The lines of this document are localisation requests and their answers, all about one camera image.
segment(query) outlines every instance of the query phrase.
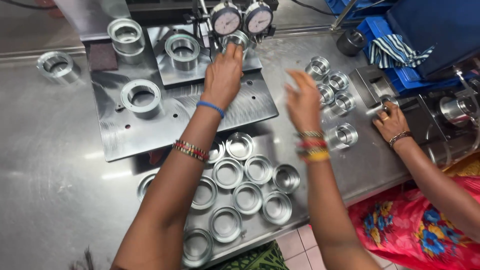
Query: striped cloth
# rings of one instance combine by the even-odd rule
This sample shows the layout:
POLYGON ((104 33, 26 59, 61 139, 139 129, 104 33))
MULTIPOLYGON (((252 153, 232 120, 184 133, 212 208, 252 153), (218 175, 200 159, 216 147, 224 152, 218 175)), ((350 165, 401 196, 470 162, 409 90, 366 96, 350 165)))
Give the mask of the striped cloth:
POLYGON ((403 43, 400 35, 386 35, 368 44, 370 64, 378 64, 379 68, 399 66, 414 68, 427 59, 433 48, 435 46, 431 46, 423 53, 414 51, 403 43))

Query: blue plastic crate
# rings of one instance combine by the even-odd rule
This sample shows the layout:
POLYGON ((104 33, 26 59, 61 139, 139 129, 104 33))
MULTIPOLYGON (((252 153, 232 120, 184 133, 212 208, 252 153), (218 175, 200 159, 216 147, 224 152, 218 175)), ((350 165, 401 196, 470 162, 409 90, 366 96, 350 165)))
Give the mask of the blue plastic crate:
MULTIPOLYGON (((357 28, 365 34, 368 42, 385 35, 393 34, 392 29, 390 29, 388 22, 383 16, 366 18, 357 28)), ((368 46, 365 46, 363 51, 367 58, 369 58, 368 46)), ((458 78, 438 82, 426 82, 423 81, 415 69, 410 67, 386 68, 384 71, 400 94, 405 94, 412 89, 423 91, 455 86, 460 83, 458 78)))
MULTIPOLYGON (((327 5, 330 7, 333 13, 342 13, 343 9, 348 5, 350 0, 325 0, 327 5)), ((378 0, 358 0, 355 3, 355 6, 352 10, 363 8, 369 6, 378 0)), ((391 1, 385 1, 380 4, 374 5, 373 7, 369 7, 367 9, 351 13, 347 19, 361 19, 368 16, 376 16, 376 15, 383 15, 387 10, 389 10, 394 3, 391 1)))

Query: woman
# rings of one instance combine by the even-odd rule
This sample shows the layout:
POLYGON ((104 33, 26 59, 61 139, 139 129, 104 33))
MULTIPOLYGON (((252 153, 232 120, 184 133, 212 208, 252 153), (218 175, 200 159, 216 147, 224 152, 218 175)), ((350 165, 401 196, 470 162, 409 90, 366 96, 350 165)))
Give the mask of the woman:
MULTIPOLYGON (((374 120, 383 138, 409 131, 402 111, 374 120)), ((349 216, 364 246, 415 270, 480 269, 480 177, 450 179, 412 137, 393 145, 418 188, 396 187, 351 206, 349 216)))
MULTIPOLYGON (((180 141, 150 184, 112 269, 181 268, 183 226, 204 170, 202 161, 213 142, 223 111, 240 89, 241 67, 242 47, 234 44, 229 44, 226 53, 219 54, 208 66, 201 102, 180 141)), ((304 155, 308 161, 309 213, 325 266, 328 269, 379 270, 355 234, 324 151, 324 141, 318 136, 320 97, 315 82, 304 72, 289 73, 299 90, 287 86, 288 112, 295 128, 303 135, 305 149, 309 150, 304 155)), ((287 269, 281 253, 275 252, 275 255, 275 260, 254 260, 242 269, 287 269)))

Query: hand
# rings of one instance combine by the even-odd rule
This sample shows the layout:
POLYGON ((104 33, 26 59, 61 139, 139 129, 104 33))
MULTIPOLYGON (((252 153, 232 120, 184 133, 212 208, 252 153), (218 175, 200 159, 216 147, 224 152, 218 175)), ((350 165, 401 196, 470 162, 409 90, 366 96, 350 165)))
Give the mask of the hand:
POLYGON ((205 89, 200 100, 226 110, 240 90, 243 48, 229 43, 224 54, 217 54, 205 72, 205 89))
POLYGON ((397 105, 387 101, 385 102, 385 106, 390 110, 390 116, 388 116, 385 111, 380 110, 377 112, 380 119, 374 119, 373 124, 378 128, 378 131, 380 131, 385 141, 390 142, 396 135, 404 131, 410 131, 410 129, 408 128, 405 116, 397 105))
POLYGON ((287 109, 290 120, 298 132, 320 131, 320 93, 315 81, 303 71, 287 70, 299 90, 286 84, 287 109))

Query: green patterned fabric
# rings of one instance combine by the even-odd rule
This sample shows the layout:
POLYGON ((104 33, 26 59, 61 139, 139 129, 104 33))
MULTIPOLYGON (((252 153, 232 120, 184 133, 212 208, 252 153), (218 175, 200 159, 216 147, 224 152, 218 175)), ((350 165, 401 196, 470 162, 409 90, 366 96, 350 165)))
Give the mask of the green patterned fabric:
POLYGON ((246 251, 210 270, 288 270, 276 241, 246 251))

